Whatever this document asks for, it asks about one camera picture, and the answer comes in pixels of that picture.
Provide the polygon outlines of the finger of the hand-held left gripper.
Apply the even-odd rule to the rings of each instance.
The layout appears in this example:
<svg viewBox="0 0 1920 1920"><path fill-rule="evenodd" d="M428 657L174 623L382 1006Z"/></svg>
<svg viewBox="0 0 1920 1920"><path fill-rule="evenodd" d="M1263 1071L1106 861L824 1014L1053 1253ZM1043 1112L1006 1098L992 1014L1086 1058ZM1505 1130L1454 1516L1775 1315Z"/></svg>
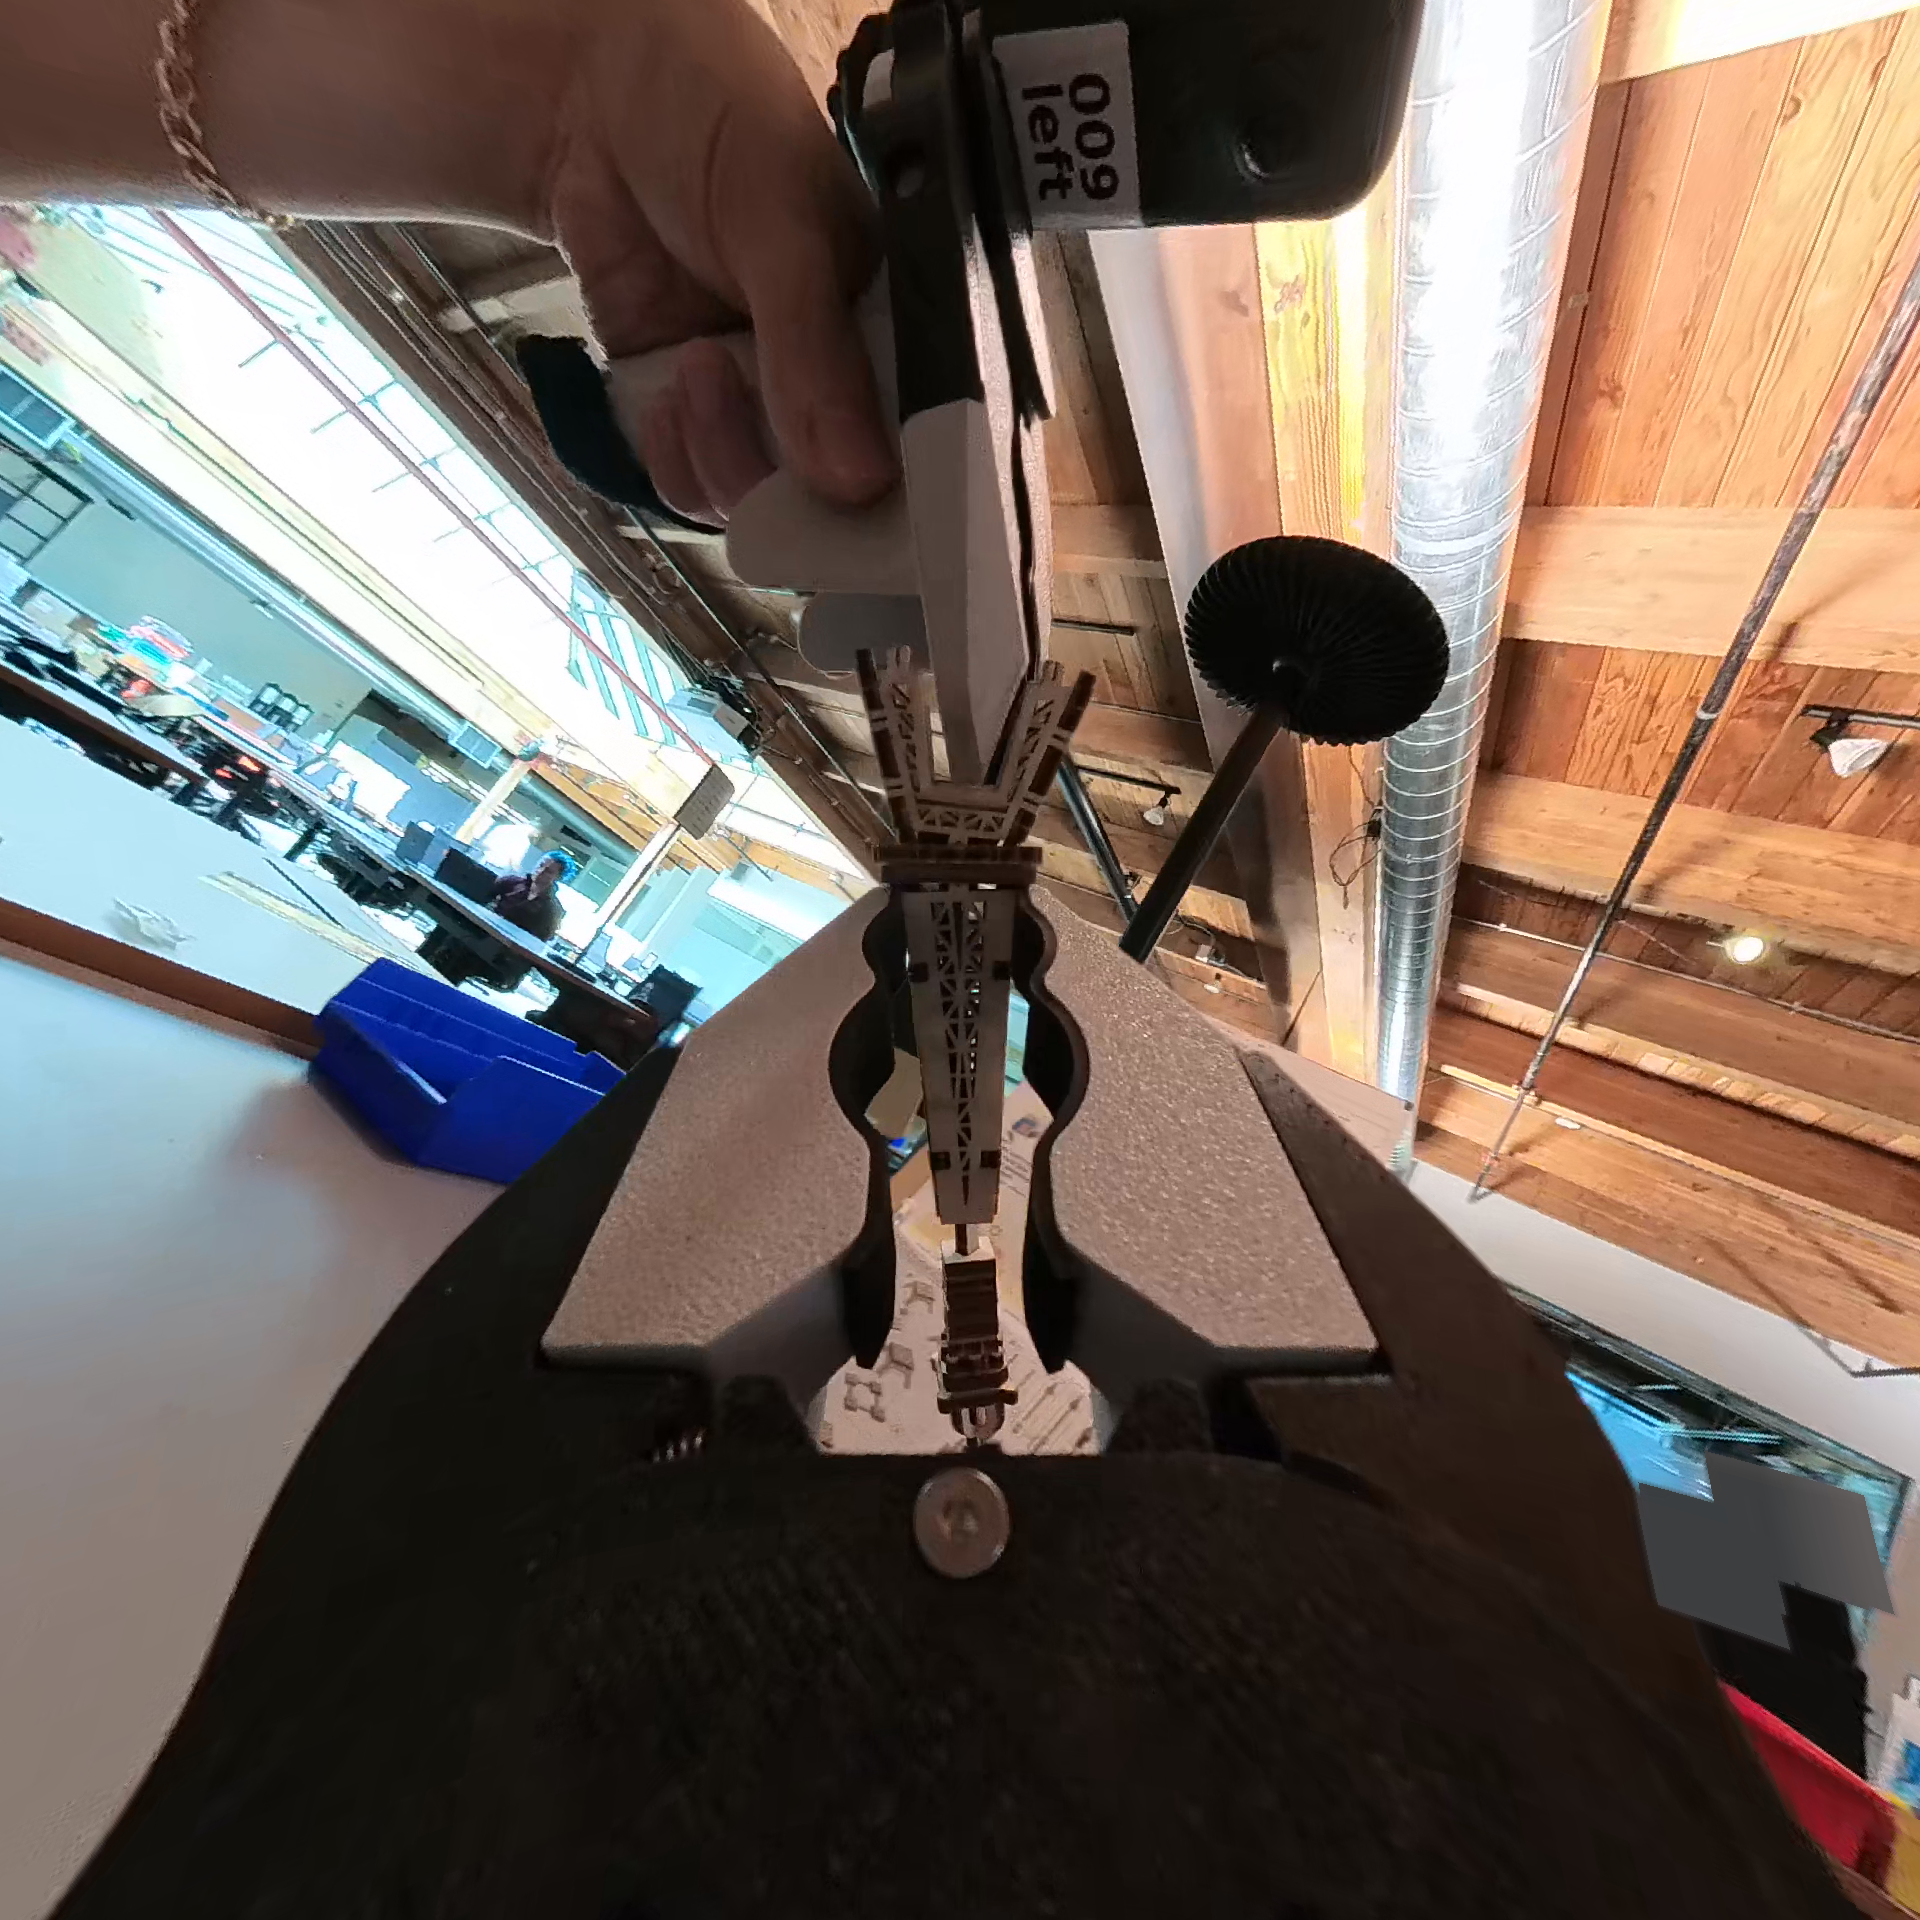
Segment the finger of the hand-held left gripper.
<svg viewBox="0 0 1920 1920"><path fill-rule="evenodd" d="M933 700L953 781L996 770L1052 623L1052 486L1016 399L953 399L901 427Z"/></svg>

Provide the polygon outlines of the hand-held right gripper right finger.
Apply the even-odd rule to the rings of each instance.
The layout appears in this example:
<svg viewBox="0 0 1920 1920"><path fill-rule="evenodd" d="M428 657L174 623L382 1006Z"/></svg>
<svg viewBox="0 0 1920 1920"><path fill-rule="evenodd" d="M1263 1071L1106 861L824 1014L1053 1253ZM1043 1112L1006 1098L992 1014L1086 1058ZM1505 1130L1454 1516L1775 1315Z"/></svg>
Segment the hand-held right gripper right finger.
<svg viewBox="0 0 1920 1920"><path fill-rule="evenodd" d="M1378 1337L1238 1048L1046 890L1021 910L1021 995L1043 1362L1367 1372Z"/></svg>

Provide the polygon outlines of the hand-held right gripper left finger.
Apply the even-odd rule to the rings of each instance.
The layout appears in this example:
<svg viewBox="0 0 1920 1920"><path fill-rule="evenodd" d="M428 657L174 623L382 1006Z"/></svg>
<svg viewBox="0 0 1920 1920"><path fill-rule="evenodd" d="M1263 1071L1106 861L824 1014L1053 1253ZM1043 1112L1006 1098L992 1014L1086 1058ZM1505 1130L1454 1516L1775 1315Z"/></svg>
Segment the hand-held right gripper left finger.
<svg viewBox="0 0 1920 1920"><path fill-rule="evenodd" d="M875 890L680 1053L543 1337L553 1362L838 1372L895 1321L897 903Z"/></svg>

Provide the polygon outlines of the wooden tower model section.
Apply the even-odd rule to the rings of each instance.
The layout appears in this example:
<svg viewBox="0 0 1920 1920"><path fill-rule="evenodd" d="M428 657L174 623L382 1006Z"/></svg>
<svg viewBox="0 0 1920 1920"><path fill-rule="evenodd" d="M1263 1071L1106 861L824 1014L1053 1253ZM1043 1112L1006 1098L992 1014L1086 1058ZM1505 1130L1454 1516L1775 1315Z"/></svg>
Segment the wooden tower model section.
<svg viewBox="0 0 1920 1920"><path fill-rule="evenodd" d="M938 1408L962 1446L1000 1441L1008 1362L1000 1334L1003 1071L1016 938L1043 873L1037 808L1089 702L1089 672L1043 661L1018 687L990 776L939 773L924 667L901 650L854 657L892 810L883 881L905 932L933 1212L945 1226Z"/></svg>

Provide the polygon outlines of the person's left forearm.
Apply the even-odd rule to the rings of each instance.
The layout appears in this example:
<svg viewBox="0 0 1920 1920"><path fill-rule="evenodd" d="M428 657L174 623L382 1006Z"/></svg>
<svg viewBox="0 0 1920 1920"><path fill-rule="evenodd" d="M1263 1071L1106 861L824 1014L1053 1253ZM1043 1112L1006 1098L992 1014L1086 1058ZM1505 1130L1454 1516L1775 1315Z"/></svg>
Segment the person's left forearm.
<svg viewBox="0 0 1920 1920"><path fill-rule="evenodd" d="M312 4L4 4L4 203L106 193L273 214L224 180L209 118L284 78Z"/></svg>

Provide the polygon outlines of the person's left hand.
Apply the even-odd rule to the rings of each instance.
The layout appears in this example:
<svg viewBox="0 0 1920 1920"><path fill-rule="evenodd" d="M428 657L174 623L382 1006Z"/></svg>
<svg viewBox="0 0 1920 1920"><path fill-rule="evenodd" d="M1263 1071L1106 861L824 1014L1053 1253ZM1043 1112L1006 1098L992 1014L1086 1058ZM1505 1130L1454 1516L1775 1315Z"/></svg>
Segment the person's left hand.
<svg viewBox="0 0 1920 1920"><path fill-rule="evenodd" d="M746 4L261 4L258 193L295 214L559 247L657 494L723 524L777 467L869 505L897 479L854 303L875 216Z"/></svg>

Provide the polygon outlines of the blue plastic bin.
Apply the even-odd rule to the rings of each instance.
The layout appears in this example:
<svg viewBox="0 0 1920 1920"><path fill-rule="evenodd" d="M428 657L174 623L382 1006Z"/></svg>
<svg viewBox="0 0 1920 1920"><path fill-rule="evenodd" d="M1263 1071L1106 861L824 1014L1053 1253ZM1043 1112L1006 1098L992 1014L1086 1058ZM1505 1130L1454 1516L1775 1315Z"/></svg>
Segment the blue plastic bin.
<svg viewBox="0 0 1920 1920"><path fill-rule="evenodd" d="M596 1053L373 961L312 1017L310 1076L397 1161L508 1187L618 1084Z"/></svg>

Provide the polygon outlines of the black pleated disc on rod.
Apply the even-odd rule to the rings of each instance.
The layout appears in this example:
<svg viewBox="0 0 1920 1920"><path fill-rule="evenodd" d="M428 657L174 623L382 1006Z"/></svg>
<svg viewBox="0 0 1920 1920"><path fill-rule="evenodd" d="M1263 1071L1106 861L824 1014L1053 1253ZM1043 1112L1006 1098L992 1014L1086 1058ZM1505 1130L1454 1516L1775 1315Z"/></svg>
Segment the black pleated disc on rod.
<svg viewBox="0 0 1920 1920"><path fill-rule="evenodd" d="M1449 640L1427 591L1347 541L1270 537L1224 551L1186 611L1196 678L1242 730L1173 843L1120 952L1145 961L1280 733L1357 749L1406 733L1445 687Z"/></svg>

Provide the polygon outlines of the thin metal ceiling pipe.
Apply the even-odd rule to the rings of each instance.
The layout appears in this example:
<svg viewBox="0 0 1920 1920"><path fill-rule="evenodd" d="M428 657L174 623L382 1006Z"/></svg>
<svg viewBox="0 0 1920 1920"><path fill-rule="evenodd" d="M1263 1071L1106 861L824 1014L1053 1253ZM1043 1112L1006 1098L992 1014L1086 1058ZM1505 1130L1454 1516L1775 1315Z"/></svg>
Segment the thin metal ceiling pipe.
<svg viewBox="0 0 1920 1920"><path fill-rule="evenodd" d="M1671 764L1669 764L1669 773L1661 776L1661 786L1651 796L1644 823L1637 834L1637 839L1619 864L1619 874L1600 905L1594 932L1570 968L1570 977L1568 977L1568 983L1557 995L1557 1006L1550 1010L1548 1027L1543 1027L1543 1032L1541 1032L1541 1039L1537 1039L1537 1045L1517 1077L1516 1095L1505 1104L1505 1113L1498 1121L1498 1133L1480 1161L1475 1178L1470 1187L1470 1204L1487 1199L1493 1176L1498 1174L1502 1161L1508 1157L1508 1142L1517 1127L1517 1116L1527 1106L1536 1106L1541 1076L1562 1041L1562 1032L1568 1028L1568 1023L1577 1014L1577 1001L1586 985L1586 977L1594 973L1615 923L1622 920L1625 909L1634 905L1637 881L1641 878L1641 868L1661 836L1669 815L1671 815L1674 802L1683 799L1683 789L1688 786L1688 776L1690 776L1699 758L1705 755L1709 741L1714 738L1714 733L1717 733L1717 726L1722 726L1722 719L1741 687L1741 677L1758 654L1762 628L1769 623L1782 591L1788 587L1788 578L1791 578L1821 512L1827 509L1846 469L1851 467L1851 460L1858 454L1865 431L1870 427L1884 395L1890 391L1890 382L1894 382L1906 351L1913 345L1913 338L1917 338L1917 268L1906 270L1901 293L1894 298L1894 303L1884 316L1884 328L1882 328L1851 391L1849 391L1849 402L1843 406L1843 414L1838 414L1827 441L1825 441L1825 450L1821 450L1818 464L1813 467L1813 478L1807 479L1807 486L1801 486L1801 494L1800 494L1800 500L1779 531L1779 541L1762 568L1762 578L1761 578L1725 657L1717 661L1714 678L1690 716L1690 730L1688 730L1686 741L1677 746Z"/></svg>

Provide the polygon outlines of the track spotlight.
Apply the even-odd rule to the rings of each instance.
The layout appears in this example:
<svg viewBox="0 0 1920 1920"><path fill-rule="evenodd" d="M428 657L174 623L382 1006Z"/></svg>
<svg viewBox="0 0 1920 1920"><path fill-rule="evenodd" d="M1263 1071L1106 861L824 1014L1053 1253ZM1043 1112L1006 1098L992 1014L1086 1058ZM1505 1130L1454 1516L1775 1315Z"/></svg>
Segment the track spotlight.
<svg viewBox="0 0 1920 1920"><path fill-rule="evenodd" d="M1838 781L1865 776L1896 734L1920 730L1917 711L1896 708L1807 707L1800 719L1813 726L1813 752L1827 760Z"/></svg>

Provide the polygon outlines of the red plastic bin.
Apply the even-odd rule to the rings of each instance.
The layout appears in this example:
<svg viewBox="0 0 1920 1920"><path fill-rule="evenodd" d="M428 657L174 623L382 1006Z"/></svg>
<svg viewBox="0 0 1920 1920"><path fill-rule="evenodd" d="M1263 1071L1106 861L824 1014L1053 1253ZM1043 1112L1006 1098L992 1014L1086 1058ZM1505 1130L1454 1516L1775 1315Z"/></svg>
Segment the red plastic bin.
<svg viewBox="0 0 1920 1920"><path fill-rule="evenodd" d="M1917 1813L1722 1681L1746 1741L1800 1826L1835 1869L1917 1916Z"/></svg>

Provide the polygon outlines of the silver ventilation duct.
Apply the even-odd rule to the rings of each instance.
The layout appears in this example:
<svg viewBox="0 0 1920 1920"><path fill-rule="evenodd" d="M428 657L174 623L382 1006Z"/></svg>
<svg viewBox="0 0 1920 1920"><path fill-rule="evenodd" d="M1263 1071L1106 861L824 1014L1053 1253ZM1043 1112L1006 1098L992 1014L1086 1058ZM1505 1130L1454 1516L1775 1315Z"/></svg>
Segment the silver ventilation duct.
<svg viewBox="0 0 1920 1920"><path fill-rule="evenodd" d="M1427 4L1401 142L1389 549L1445 628L1381 749L1378 1084L1418 1113L1610 4Z"/></svg>

